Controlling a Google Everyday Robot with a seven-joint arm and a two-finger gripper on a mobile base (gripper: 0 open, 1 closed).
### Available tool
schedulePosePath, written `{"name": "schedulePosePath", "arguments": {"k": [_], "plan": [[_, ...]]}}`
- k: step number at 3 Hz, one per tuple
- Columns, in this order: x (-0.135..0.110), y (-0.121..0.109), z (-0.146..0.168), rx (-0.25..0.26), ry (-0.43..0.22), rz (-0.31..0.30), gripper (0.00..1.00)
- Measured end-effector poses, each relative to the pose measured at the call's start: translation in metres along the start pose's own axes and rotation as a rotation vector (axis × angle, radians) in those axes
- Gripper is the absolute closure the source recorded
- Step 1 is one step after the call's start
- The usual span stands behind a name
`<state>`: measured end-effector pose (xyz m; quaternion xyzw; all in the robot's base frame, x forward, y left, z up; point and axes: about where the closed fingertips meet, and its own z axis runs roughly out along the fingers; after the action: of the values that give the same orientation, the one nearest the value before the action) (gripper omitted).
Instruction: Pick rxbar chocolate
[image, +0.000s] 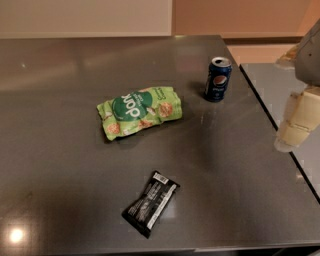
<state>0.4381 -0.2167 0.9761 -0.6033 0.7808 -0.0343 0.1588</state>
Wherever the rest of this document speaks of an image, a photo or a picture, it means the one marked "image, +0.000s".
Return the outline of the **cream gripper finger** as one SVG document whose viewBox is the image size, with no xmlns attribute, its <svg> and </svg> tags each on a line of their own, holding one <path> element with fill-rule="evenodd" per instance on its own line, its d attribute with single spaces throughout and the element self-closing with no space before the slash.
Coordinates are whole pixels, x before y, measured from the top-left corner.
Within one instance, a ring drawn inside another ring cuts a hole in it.
<svg viewBox="0 0 320 256">
<path fill-rule="evenodd" d="M 320 87 L 308 85 L 301 93 L 290 94 L 274 146 L 280 152 L 290 152 L 319 125 Z"/>
<path fill-rule="evenodd" d="M 276 60 L 276 66 L 283 69 L 294 69 L 297 51 L 298 45 L 295 45 L 292 48 L 290 48 Z"/>
</svg>

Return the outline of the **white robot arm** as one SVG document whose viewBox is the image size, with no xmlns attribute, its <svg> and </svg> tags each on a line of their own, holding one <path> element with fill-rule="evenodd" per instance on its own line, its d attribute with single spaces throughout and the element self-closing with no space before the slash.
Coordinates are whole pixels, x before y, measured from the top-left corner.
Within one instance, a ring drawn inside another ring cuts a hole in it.
<svg viewBox="0 0 320 256">
<path fill-rule="evenodd" d="M 278 151 L 290 152 L 320 125 L 320 20 L 275 65 L 293 69 L 295 77 L 307 85 L 302 92 L 290 94 L 274 142 Z"/>
</svg>

